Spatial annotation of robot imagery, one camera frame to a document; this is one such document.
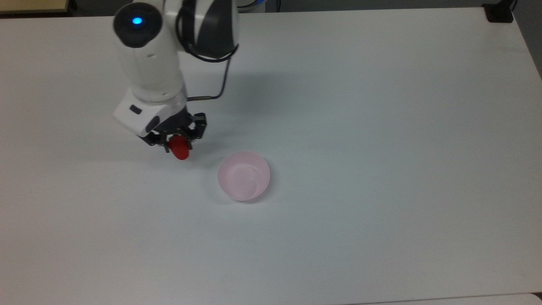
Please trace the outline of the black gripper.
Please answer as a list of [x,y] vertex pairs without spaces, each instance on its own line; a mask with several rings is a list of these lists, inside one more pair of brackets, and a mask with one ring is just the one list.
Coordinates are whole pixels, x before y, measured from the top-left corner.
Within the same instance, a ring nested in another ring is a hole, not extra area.
[[149,133],[145,136],[145,142],[149,146],[161,146],[168,154],[170,147],[168,144],[168,135],[177,130],[185,129],[185,139],[188,143],[188,149],[192,150],[192,143],[201,139],[207,127],[207,117],[205,113],[191,115],[187,108],[182,108],[180,112],[170,116],[164,122],[158,125],[159,133]]

